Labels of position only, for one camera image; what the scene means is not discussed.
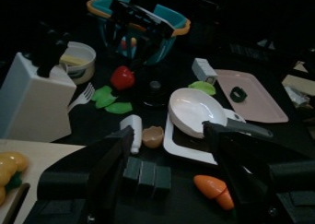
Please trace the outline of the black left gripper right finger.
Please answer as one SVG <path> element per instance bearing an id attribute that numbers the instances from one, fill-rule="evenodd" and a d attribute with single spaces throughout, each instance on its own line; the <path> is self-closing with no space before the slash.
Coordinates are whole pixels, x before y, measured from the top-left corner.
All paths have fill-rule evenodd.
<path id="1" fill-rule="evenodd" d="M 202 124 L 237 224 L 315 224 L 315 159 L 279 144 Z"/>

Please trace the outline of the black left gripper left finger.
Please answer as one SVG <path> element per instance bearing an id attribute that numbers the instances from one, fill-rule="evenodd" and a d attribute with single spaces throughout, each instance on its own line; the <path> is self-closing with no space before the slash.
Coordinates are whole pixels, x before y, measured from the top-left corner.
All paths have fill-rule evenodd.
<path id="1" fill-rule="evenodd" d="M 132 142 L 125 127 L 44 170 L 24 224 L 113 224 Z"/>

